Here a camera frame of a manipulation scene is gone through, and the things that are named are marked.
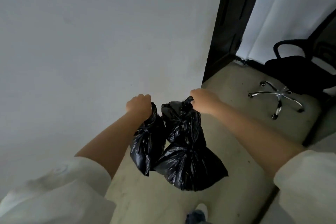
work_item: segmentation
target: black plastic bag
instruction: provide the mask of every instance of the black plastic bag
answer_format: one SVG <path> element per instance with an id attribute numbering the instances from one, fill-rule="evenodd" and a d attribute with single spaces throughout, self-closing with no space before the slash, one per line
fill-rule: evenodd
<path id="1" fill-rule="evenodd" d="M 157 161 L 154 170 L 181 190 L 204 190 L 228 171 L 221 160 L 206 147 L 201 127 L 201 114 L 193 109 L 188 97 L 183 102 L 162 105 L 170 146 Z"/>
<path id="2" fill-rule="evenodd" d="M 157 113 L 156 105 L 152 102 L 152 115 L 138 128 L 130 145 L 130 156 L 144 175 L 149 176 L 149 171 L 161 157 L 166 139 L 164 122 Z"/>

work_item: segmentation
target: floor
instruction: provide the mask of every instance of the floor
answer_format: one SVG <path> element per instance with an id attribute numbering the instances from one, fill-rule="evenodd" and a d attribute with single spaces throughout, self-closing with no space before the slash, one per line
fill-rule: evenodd
<path id="1" fill-rule="evenodd" d="M 206 81 L 202 87 L 217 93 L 221 100 L 246 114 L 278 129 L 291 140 L 302 142 L 320 113 L 317 100 L 295 95 L 306 108 L 297 113 L 296 106 L 284 101 L 277 120 L 272 120 L 277 100 L 263 95 L 249 99 L 247 94 L 260 90 L 259 82 L 281 83 L 251 68 L 230 63 Z M 208 147 L 222 160 L 229 177 L 199 192 L 180 191 L 159 174 L 143 176 L 135 167 L 129 151 L 107 192 L 107 199 L 117 204 L 112 224 L 184 223 L 185 216 L 198 203 L 209 208 L 213 224 L 250 224 L 273 188 L 272 180 L 241 147 L 226 128 L 209 115 L 202 115 L 202 128 Z"/>

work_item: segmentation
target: jeans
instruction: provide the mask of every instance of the jeans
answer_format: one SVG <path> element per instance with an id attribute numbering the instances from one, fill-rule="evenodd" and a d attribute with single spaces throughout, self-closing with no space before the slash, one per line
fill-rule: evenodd
<path id="1" fill-rule="evenodd" d="M 205 215 L 201 210 L 193 210 L 187 214 L 185 224 L 211 224 L 205 221 Z"/>

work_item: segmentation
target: door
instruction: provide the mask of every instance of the door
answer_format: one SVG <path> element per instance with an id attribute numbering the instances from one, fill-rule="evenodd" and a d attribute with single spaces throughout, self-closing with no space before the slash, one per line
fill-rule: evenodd
<path id="1" fill-rule="evenodd" d="M 255 1 L 220 0 L 203 82 L 234 59 Z"/>

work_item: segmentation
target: white shirt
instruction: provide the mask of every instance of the white shirt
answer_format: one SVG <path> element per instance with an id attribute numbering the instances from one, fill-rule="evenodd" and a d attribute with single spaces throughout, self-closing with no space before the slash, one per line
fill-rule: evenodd
<path id="1" fill-rule="evenodd" d="M 74 157 L 10 191 L 0 223 L 108 224 L 116 205 L 104 198 L 111 178 L 98 163 Z M 297 223 L 336 223 L 336 155 L 307 150 L 277 172 L 280 205 Z"/>

